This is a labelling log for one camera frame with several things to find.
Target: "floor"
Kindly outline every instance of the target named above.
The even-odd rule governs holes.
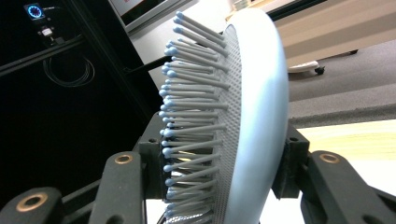
[[[325,73],[289,74],[295,126],[395,119],[396,40],[318,61]]]

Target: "bristle ball tip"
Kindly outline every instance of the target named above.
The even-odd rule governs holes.
[[[178,54],[177,48],[175,48],[175,47],[171,47],[171,48],[169,48],[169,50],[171,51],[172,55]]]
[[[181,19],[183,19],[183,17],[184,17],[184,15],[183,15],[183,13],[181,11],[177,11],[176,12],[176,16],[181,18]]]
[[[165,180],[165,185],[168,186],[168,187],[172,186],[174,184],[175,184],[175,181],[173,179],[171,179],[171,178],[168,178],[168,179]]]
[[[174,209],[174,208],[175,208],[175,205],[172,204],[172,203],[170,203],[170,204],[168,204],[168,205],[166,206],[166,208],[167,208],[167,209]]]
[[[163,53],[164,53],[166,56],[172,56],[171,51],[170,51],[169,49],[165,49],[165,50],[163,51]]]
[[[170,148],[170,147],[165,147],[165,148],[163,149],[163,155],[164,155],[164,156],[169,156],[170,154],[172,154],[172,148]]]
[[[161,96],[166,96],[167,94],[168,94],[168,91],[160,90],[160,95]]]
[[[174,105],[175,105],[175,102],[173,102],[173,101],[171,101],[171,100],[167,100],[167,101],[165,102],[165,105],[166,105],[167,107],[174,106]]]
[[[161,85],[161,89],[169,91],[169,85]]]
[[[175,194],[174,192],[168,192],[168,193],[166,194],[166,198],[171,199],[171,198],[173,198],[175,195],[176,195],[176,194]]]
[[[166,211],[165,214],[163,214],[165,217],[172,217],[174,213],[172,211]]]
[[[174,23],[181,24],[181,19],[180,18],[174,18]]]
[[[160,111],[160,113],[158,113],[158,115],[160,116],[160,118],[166,117],[166,113],[164,111]]]
[[[161,67],[161,70],[163,71],[163,74],[166,74],[169,71],[169,67],[164,65],[163,67]]]
[[[174,32],[177,33],[177,34],[182,34],[183,33],[183,28],[177,26],[177,27],[174,28]]]
[[[164,170],[165,172],[171,172],[173,169],[172,169],[172,166],[171,166],[171,165],[165,165],[165,166],[163,167],[163,170]]]
[[[165,137],[172,137],[173,135],[175,135],[175,132],[170,129],[165,129],[165,131],[163,131],[163,136]]]
[[[169,40],[168,43],[166,43],[165,45],[167,48],[170,48],[172,46],[174,46],[174,42],[172,40]]]
[[[167,75],[168,77],[177,77],[176,72],[173,71],[173,70],[169,70],[169,71],[166,73],[166,75]]]

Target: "screw hole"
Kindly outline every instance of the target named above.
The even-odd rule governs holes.
[[[48,199],[48,195],[44,192],[30,195],[17,204],[17,210],[19,212],[28,212],[41,206]]]
[[[378,218],[368,216],[368,215],[364,215],[363,220],[367,224],[383,224],[383,222],[381,220],[379,220]]]
[[[118,163],[118,164],[125,164],[125,163],[128,163],[130,161],[132,161],[132,156],[130,156],[130,155],[118,156],[115,159],[115,162]]]
[[[106,224],[122,224],[122,223],[123,223],[123,218],[119,215],[112,216],[106,222]]]
[[[40,199],[38,196],[35,196],[35,197],[33,197],[33,198],[27,200],[27,201],[25,202],[25,205],[28,205],[28,206],[35,205],[35,204],[37,204],[38,202],[40,202],[40,200],[41,200],[41,199]]]
[[[149,141],[150,143],[157,143],[157,139],[155,139],[155,138],[150,138],[148,141]]]
[[[323,161],[328,163],[338,163],[340,159],[332,154],[320,154],[319,156]]]

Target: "hair brush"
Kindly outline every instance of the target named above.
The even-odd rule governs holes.
[[[166,223],[259,223],[287,130],[289,86],[276,28],[258,9],[222,35],[177,12],[160,90]]]

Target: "white wall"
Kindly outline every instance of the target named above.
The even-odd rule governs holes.
[[[226,24],[225,17],[231,10],[230,0],[199,0],[192,7],[182,11],[210,29],[221,32]],[[161,24],[156,22],[130,37],[143,63],[150,63],[163,57],[165,44],[171,39],[176,40],[180,37],[173,33],[172,29],[175,24],[172,19]],[[161,87],[166,80],[161,73],[161,68],[151,70],[149,73],[157,88]]]

